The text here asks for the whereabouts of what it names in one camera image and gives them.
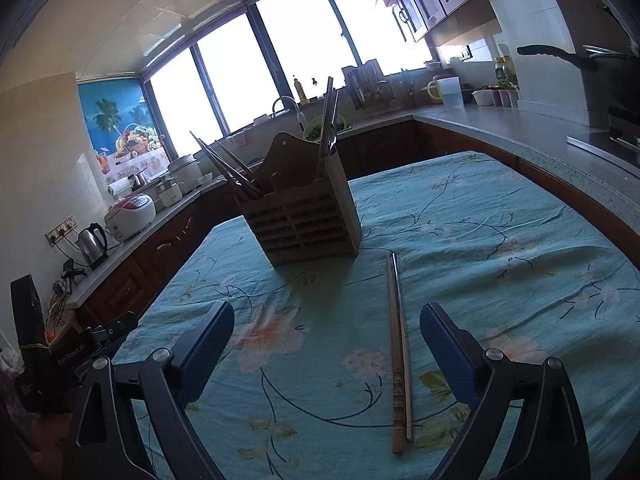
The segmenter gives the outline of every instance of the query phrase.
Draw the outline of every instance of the power outlet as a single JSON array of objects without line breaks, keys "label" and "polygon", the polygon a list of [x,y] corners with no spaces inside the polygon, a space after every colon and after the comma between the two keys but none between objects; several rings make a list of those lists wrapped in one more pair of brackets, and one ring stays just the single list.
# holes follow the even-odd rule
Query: power outlet
[{"label": "power outlet", "polygon": [[53,247],[53,245],[62,240],[65,235],[68,235],[77,227],[78,222],[76,222],[76,218],[73,215],[67,217],[65,220],[55,226],[51,231],[45,234],[47,240],[49,241],[49,245]]}]

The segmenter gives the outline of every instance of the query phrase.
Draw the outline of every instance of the ceiling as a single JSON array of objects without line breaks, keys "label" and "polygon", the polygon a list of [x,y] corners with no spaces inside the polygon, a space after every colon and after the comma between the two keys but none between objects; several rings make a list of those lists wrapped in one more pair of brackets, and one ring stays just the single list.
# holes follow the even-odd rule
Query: ceiling
[{"label": "ceiling", "polygon": [[76,72],[139,73],[176,40],[242,0],[49,0],[0,66],[0,91]]}]

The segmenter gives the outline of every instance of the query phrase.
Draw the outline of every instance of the teal floral tablecloth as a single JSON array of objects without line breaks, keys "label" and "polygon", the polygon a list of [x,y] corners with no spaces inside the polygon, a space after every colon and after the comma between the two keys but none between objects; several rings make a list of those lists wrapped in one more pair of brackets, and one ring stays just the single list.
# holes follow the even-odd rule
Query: teal floral tablecloth
[{"label": "teal floral tablecloth", "polygon": [[[229,480],[427,478],[464,423],[418,327],[437,300],[485,347],[512,360],[561,358],[586,427],[594,479],[640,429],[640,278],[580,215],[479,153],[350,182],[362,222],[356,259],[273,269],[243,218],[219,225],[172,279],[116,362],[170,347],[224,299],[236,329],[187,414]],[[391,453],[386,294],[399,259],[410,345],[415,439]],[[513,434],[510,409],[482,478]],[[142,403],[141,434],[172,475]]]}]

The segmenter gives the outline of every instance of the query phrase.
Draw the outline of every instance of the poster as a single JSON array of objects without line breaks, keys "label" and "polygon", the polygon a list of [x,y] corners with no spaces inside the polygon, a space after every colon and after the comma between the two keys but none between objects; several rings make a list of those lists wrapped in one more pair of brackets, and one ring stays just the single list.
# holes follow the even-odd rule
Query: poster
[{"label": "poster", "polygon": [[107,184],[140,171],[150,178],[166,170],[169,158],[138,79],[82,83],[78,93],[86,129]]}]

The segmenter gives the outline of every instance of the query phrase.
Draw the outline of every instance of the wooden box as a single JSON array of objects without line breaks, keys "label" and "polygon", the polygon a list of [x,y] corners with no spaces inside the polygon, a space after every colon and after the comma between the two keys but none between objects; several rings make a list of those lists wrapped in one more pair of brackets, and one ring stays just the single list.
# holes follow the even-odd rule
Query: wooden box
[{"label": "wooden box", "polygon": [[256,180],[275,191],[238,206],[265,255],[284,262],[331,254],[358,254],[360,221],[337,152],[315,178],[318,144],[278,134]]}]

